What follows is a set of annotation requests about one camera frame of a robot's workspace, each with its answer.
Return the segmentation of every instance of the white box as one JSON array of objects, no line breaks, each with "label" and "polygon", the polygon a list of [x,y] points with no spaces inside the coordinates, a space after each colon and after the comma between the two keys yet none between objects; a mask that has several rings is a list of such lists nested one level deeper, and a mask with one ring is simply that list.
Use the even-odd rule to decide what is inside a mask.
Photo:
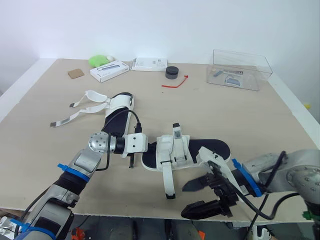
[{"label": "white box", "polygon": [[93,68],[90,70],[90,74],[97,79],[100,83],[103,83],[109,79],[112,79],[120,74],[128,72],[129,66],[122,61],[115,60],[108,64]]},{"label": "white box", "polygon": [[166,58],[159,57],[137,57],[132,61],[131,70],[165,72],[168,67]]}]

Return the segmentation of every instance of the white wall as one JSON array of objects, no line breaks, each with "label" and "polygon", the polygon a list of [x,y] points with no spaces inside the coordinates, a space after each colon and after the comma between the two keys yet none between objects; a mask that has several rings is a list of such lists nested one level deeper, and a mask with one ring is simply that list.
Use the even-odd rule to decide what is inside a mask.
[{"label": "white wall", "polygon": [[213,49],[264,55],[320,120],[319,0],[11,0],[1,8],[14,47],[41,58],[206,64]]}]

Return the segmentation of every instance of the beige tabletop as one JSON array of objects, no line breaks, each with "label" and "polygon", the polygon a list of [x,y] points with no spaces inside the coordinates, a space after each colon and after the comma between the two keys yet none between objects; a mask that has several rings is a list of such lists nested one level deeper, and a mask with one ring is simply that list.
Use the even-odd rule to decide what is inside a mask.
[{"label": "beige tabletop", "polygon": [[[191,139],[225,141],[231,156],[239,162],[282,150],[290,153],[316,148],[268,82],[260,84],[260,91],[214,85],[206,83],[206,65],[174,65],[179,68],[175,80],[166,79],[163,72],[129,71],[99,83],[90,75],[87,60],[57,60],[0,123],[0,207],[25,209],[58,179],[62,172],[57,164],[68,164],[88,144],[90,134],[102,128],[103,112],[84,114],[66,125],[49,127],[50,122],[94,105],[85,102],[76,109],[69,108],[90,89],[108,97],[132,93],[134,111],[149,143],[157,136],[171,134],[172,124],[179,122],[182,133]],[[77,68],[85,75],[70,79],[67,72]],[[161,87],[177,85],[183,75],[189,78],[179,88]],[[133,133],[135,123],[132,117],[129,133]],[[166,199],[162,173],[145,169],[140,157],[136,155],[134,169],[129,169],[128,158],[111,155],[109,169],[93,175],[73,211],[180,219],[187,204],[217,198],[209,187],[199,192],[181,191],[187,181],[204,174],[200,168],[188,168],[173,172],[176,199]],[[284,194],[272,194],[264,211],[269,214]],[[262,201],[250,199],[256,206]],[[305,209],[299,196],[288,199],[279,208],[275,222],[302,222]],[[246,222],[254,215],[240,202],[231,211],[231,218],[218,215],[210,220]]]}]

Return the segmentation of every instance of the white plastic brace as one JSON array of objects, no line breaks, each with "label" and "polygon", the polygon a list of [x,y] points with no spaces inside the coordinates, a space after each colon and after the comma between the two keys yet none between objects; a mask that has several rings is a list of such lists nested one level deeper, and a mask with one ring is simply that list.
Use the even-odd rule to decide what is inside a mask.
[{"label": "white plastic brace", "polygon": [[193,160],[189,152],[190,136],[182,135],[178,123],[173,124],[173,135],[156,138],[156,165],[162,171],[164,191],[167,199],[175,199],[175,185],[172,171],[190,167]]}]

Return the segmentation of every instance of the red zip tie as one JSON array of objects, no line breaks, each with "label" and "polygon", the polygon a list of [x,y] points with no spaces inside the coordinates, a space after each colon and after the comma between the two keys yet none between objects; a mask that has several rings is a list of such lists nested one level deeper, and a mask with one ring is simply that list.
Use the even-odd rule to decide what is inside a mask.
[{"label": "red zip tie", "polygon": [[161,85],[161,87],[176,89],[176,88],[180,87],[180,86],[185,82],[185,80],[186,80],[187,78],[188,78],[188,75],[184,75],[184,80],[183,80],[178,86]]}]

